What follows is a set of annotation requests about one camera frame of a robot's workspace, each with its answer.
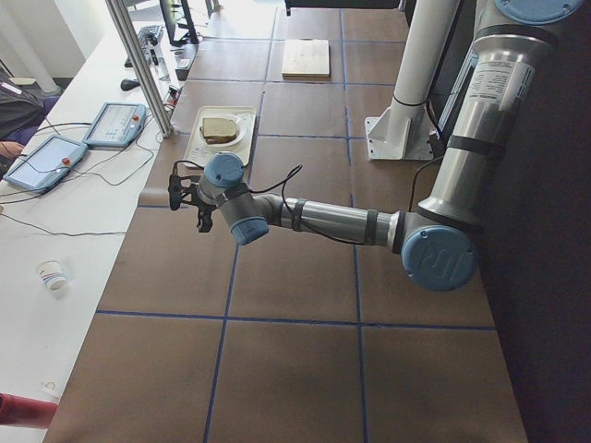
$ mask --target blue tablet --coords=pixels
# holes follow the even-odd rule
[[[57,185],[78,163],[88,146],[61,136],[51,136],[29,154],[4,179],[27,191],[40,194]]]
[[[82,143],[94,150],[123,150],[138,136],[146,121],[146,106],[105,103]]]

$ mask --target white table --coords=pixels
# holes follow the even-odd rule
[[[165,40],[165,56],[167,60],[170,57],[167,65],[173,84],[178,85],[174,58]],[[119,88],[123,78],[135,77],[133,69],[124,68],[125,59],[119,36],[107,35],[49,114],[49,121],[54,125],[91,122],[104,102],[146,103],[140,88],[127,92]],[[170,83],[156,83],[164,97]],[[57,129],[65,137],[81,140],[88,128]],[[48,129],[36,135],[25,153],[53,133]],[[158,126],[152,120],[139,139],[147,150],[131,145],[92,171],[118,182],[155,153],[160,141]],[[85,171],[113,154],[91,151],[76,169]],[[109,186],[96,176],[82,176],[41,198],[4,205],[5,214],[52,232],[124,232],[152,161],[120,186]],[[0,195],[15,191],[19,189],[0,183]],[[0,202],[30,196],[0,197]],[[63,393],[123,238],[122,234],[53,236],[0,217],[0,392],[55,401],[41,391],[43,383],[51,382],[57,394]],[[39,263],[51,258],[62,264],[68,277],[68,285],[55,293],[44,287],[35,272]],[[0,426],[3,442],[41,442],[44,435],[44,430]]]

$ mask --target red object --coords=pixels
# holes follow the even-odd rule
[[[47,429],[56,410],[57,404],[49,401],[0,394],[0,425]]]

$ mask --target computer mouse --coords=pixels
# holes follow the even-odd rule
[[[133,90],[139,86],[139,82],[135,78],[124,78],[121,80],[121,90]]]

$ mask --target person's hand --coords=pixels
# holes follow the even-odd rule
[[[0,141],[0,155],[15,160],[25,147],[16,141]]]

